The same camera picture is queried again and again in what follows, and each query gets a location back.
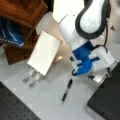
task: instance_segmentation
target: wooden shelf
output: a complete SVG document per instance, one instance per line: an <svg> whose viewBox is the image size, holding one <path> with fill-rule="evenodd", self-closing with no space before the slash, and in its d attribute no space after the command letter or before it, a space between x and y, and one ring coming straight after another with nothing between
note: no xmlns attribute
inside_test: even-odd
<svg viewBox="0 0 120 120"><path fill-rule="evenodd" d="M43 0L0 0L0 16L29 28L35 27L46 11Z"/></svg>
<svg viewBox="0 0 120 120"><path fill-rule="evenodd" d="M16 22L25 41L23 47L4 47L9 65L29 58L38 38L35 27L47 9L43 0L0 0L0 17Z"/></svg>
<svg viewBox="0 0 120 120"><path fill-rule="evenodd" d="M37 42L39 36L32 35L30 40L26 41L24 47L5 46L5 54L9 65L28 59L32 53L32 50Z"/></svg>

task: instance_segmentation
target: white box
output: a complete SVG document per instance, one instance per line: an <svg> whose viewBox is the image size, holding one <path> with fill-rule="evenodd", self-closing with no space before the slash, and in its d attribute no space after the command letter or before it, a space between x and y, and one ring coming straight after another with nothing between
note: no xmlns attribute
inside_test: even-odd
<svg viewBox="0 0 120 120"><path fill-rule="evenodd" d="M62 41L42 31L27 64L46 75Z"/></svg>

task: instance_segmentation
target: black marker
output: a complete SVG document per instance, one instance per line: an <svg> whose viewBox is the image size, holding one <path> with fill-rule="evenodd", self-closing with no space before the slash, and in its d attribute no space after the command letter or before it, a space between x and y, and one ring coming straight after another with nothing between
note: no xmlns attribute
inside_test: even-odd
<svg viewBox="0 0 120 120"><path fill-rule="evenodd" d="M64 101L65 101L65 99L66 99L66 97L67 97L68 91L69 91L69 89L71 88L72 83L73 83L73 80L70 79L70 81L69 81L69 83L68 83L68 85L67 85L67 90L65 91L65 93L64 93L64 95L63 95L63 97L62 97L62 104L64 103Z"/></svg>

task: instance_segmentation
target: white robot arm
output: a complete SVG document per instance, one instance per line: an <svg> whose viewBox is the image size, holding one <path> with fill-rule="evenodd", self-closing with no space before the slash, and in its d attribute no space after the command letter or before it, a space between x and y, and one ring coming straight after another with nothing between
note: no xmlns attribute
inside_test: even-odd
<svg viewBox="0 0 120 120"><path fill-rule="evenodd" d="M110 67L114 58L104 47L94 49L90 39L99 37L107 24L106 10L109 0L89 0L80 12L66 15L59 22L59 29L71 48L73 75L94 73Z"/></svg>

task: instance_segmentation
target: black tray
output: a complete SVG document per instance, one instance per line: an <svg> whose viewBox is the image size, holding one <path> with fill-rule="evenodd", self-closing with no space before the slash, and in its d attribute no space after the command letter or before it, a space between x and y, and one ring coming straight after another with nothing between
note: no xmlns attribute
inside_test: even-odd
<svg viewBox="0 0 120 120"><path fill-rule="evenodd" d="M106 120L120 120L120 63L88 101L88 106Z"/></svg>

